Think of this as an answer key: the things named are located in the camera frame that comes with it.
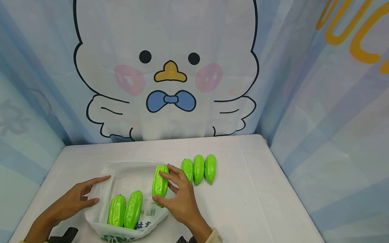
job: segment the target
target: white plastic bag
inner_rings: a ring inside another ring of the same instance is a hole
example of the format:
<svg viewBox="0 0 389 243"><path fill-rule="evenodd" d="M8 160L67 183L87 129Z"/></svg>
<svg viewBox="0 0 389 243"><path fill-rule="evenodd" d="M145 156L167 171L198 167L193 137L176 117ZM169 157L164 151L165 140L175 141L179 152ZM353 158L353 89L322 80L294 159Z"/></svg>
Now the white plastic bag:
<svg viewBox="0 0 389 243"><path fill-rule="evenodd" d="M85 210L85 218L100 238L107 242L121 243L142 238L149 234L168 215L166 208L155 205L152 197L152 182L155 169L163 164L157 161L109 162L101 175L111 175L108 181L93 186L89 198L100 198L95 206ZM142 212L136 229L126 229L107 224L109 204L112 198L122 194L143 193Z"/></svg>

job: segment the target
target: green toy bitter melon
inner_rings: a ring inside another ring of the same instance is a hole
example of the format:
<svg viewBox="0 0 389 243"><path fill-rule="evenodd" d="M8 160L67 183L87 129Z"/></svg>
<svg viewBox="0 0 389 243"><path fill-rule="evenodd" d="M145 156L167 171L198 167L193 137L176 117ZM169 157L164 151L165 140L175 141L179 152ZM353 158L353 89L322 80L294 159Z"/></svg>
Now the green toy bitter melon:
<svg viewBox="0 0 389 243"><path fill-rule="evenodd" d="M205 179L212 185L216 176L216 157L210 154L205 159Z"/></svg>
<svg viewBox="0 0 389 243"><path fill-rule="evenodd" d="M169 169L167 165L165 164L160 164L157 166L154 174L154 181L152 182L152 194L153 195L160 195L165 197L166 192L168 191L168 180L163 178L160 174L159 171L169 173ZM159 205L158 203L155 203L158 207L163 208L163 206Z"/></svg>
<svg viewBox="0 0 389 243"><path fill-rule="evenodd" d="M108 224L123 227L125 209L126 198L122 194L114 196L109 205Z"/></svg>
<svg viewBox="0 0 389 243"><path fill-rule="evenodd" d="M143 193L135 191L131 193L128 200L126 212L124 214L124 227L127 229L135 229L142 210Z"/></svg>
<svg viewBox="0 0 389 243"><path fill-rule="evenodd" d="M184 159L181 163L181 169L184 171L186 177L192 183L193 181L193 163L190 159Z"/></svg>
<svg viewBox="0 0 389 243"><path fill-rule="evenodd" d="M196 155L193 160L194 184L198 185L204 177L204 157Z"/></svg>

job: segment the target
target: black eye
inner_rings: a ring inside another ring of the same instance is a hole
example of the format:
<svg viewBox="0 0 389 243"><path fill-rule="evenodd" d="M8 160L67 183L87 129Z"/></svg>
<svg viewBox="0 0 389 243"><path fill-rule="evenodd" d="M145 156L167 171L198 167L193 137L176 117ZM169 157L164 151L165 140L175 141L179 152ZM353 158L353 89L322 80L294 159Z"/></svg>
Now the black eye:
<svg viewBox="0 0 389 243"><path fill-rule="evenodd" d="M149 63L150 60L151 60L151 53L149 51L142 51L140 54L139 54L139 60L143 63Z"/></svg>
<svg viewBox="0 0 389 243"><path fill-rule="evenodd" d="M199 62L200 62L200 56L195 53L195 52L192 52L191 54L189 54L188 56L188 61L190 62L190 64L192 65L197 65Z"/></svg>

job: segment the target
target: barcode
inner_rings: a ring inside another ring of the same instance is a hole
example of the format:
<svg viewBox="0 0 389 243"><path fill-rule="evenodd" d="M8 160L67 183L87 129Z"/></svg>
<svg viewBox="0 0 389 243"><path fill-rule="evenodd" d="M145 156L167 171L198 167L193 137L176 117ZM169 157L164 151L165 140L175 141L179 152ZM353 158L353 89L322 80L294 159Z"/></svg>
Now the barcode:
<svg viewBox="0 0 389 243"><path fill-rule="evenodd" d="M144 212L146 216L154 216L155 215L155 208L154 209L148 209Z"/></svg>

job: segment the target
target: beige sleeve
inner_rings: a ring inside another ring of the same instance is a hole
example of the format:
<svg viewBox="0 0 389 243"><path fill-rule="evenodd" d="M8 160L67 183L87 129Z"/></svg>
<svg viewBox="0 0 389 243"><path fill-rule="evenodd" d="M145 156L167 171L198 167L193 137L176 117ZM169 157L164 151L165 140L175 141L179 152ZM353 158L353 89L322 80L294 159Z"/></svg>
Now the beige sleeve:
<svg viewBox="0 0 389 243"><path fill-rule="evenodd" d="M212 228L212 234L205 243L223 243L223 237L221 237L216 228Z"/></svg>

